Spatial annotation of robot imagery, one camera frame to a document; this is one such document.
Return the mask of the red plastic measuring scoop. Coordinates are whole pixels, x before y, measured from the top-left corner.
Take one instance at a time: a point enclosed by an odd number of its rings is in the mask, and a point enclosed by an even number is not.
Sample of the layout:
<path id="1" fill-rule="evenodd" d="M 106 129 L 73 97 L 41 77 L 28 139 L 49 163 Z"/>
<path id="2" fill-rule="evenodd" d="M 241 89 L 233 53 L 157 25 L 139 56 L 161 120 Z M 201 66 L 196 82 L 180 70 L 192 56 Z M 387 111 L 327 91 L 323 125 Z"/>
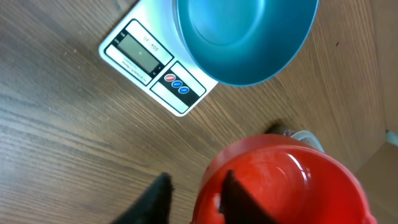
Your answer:
<path id="1" fill-rule="evenodd" d="M 253 207 L 240 203 L 232 212 L 237 223 L 250 223 L 254 212 L 276 223 L 377 223 L 352 172 L 281 134 L 251 136 L 220 151 L 201 179 L 192 223 L 227 223 L 222 188 L 229 173 L 255 202 Z"/>

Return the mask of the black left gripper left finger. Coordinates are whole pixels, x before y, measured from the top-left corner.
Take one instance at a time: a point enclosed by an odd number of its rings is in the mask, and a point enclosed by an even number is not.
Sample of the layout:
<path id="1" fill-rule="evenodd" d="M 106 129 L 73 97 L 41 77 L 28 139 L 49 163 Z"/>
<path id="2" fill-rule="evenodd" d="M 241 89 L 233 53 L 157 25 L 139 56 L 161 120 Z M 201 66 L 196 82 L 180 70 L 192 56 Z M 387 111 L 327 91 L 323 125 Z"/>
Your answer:
<path id="1" fill-rule="evenodd" d="M 169 224 L 173 190 L 171 176 L 161 173 L 111 224 Z"/>

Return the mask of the clear plastic food container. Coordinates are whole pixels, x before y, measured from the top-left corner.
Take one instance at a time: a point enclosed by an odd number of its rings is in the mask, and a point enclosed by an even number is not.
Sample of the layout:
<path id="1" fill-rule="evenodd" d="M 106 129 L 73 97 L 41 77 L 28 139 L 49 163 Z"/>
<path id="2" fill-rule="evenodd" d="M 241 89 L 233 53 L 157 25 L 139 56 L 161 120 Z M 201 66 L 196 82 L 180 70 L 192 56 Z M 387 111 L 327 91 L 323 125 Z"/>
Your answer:
<path id="1" fill-rule="evenodd" d="M 304 142 L 320 152 L 325 152 L 318 138 L 308 130 L 294 131 L 292 129 L 286 129 L 282 132 L 282 135 Z"/>

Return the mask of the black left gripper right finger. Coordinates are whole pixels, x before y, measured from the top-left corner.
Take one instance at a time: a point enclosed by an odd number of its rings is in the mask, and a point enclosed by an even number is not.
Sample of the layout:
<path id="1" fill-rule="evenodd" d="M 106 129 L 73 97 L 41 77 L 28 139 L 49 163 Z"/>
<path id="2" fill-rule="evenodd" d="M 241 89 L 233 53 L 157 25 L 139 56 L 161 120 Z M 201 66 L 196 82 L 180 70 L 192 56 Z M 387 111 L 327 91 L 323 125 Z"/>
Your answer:
<path id="1" fill-rule="evenodd" d="M 219 211 L 225 224 L 277 224 L 235 178 L 234 170 L 222 183 Z"/>

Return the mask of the blue bowl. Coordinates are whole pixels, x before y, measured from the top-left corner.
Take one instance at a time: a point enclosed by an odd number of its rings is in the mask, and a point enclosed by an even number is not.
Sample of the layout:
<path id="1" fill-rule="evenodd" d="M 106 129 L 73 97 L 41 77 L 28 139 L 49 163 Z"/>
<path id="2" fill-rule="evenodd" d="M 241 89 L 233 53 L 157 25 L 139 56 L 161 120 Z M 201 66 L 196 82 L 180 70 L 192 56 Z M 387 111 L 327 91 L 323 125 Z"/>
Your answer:
<path id="1" fill-rule="evenodd" d="M 231 86 L 282 71 L 305 43 L 318 0 L 176 0 L 183 43 L 196 65 Z"/>

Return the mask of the white digital kitchen scale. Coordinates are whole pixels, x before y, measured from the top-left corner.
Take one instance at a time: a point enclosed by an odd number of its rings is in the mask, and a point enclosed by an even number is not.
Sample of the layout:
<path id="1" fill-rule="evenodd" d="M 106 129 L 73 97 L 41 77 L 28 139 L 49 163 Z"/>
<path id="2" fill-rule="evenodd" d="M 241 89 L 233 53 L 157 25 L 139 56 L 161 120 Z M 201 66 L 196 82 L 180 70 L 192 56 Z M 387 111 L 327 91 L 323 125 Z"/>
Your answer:
<path id="1" fill-rule="evenodd" d="M 190 56 L 177 2 L 140 0 L 100 43 L 100 57 L 178 117 L 217 85 Z"/>

